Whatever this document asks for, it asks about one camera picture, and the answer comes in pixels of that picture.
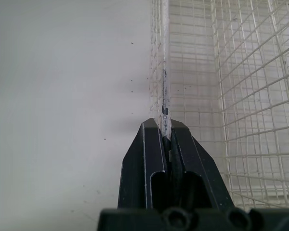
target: black marking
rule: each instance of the black marking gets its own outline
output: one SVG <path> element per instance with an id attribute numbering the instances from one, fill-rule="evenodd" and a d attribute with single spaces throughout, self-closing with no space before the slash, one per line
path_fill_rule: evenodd
<path id="1" fill-rule="evenodd" d="M 164 106 L 162 106 L 162 113 L 164 115 L 168 115 L 168 108 L 164 108 Z"/>

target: gray wall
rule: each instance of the gray wall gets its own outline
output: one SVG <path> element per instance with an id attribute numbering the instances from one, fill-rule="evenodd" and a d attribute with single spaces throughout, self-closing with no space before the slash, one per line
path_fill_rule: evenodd
<path id="1" fill-rule="evenodd" d="M 149 117 L 149 8 L 0 0 L 0 230 L 94 230 L 117 206 Z"/>

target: white background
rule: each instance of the white background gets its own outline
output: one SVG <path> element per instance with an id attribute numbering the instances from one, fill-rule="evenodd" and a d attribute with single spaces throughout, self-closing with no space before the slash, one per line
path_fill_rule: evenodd
<path id="1" fill-rule="evenodd" d="M 92 231 L 117 206 L 149 21 L 149 0 L 0 0 L 0 230 Z"/>

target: wire rack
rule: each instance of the wire rack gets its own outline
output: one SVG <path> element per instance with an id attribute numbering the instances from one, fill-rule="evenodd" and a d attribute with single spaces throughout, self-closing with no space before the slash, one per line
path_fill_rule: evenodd
<path id="1" fill-rule="evenodd" d="M 151 28 L 153 116 L 166 67 L 169 117 L 214 158 L 235 205 L 289 207 L 289 0 L 152 0 Z"/>

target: black plastic mount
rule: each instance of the black plastic mount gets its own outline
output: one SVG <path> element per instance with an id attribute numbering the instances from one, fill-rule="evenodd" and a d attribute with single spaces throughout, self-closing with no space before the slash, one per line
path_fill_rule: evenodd
<path id="1" fill-rule="evenodd" d="M 289 231 L 289 209 L 235 208 L 211 156 L 181 122 L 171 141 L 143 122 L 122 163 L 118 209 L 101 212 L 98 231 Z"/>
<path id="2" fill-rule="evenodd" d="M 215 162 L 183 123 L 172 120 L 170 153 L 162 140 L 154 119 L 141 124 L 123 160 L 118 208 L 234 206 Z"/>

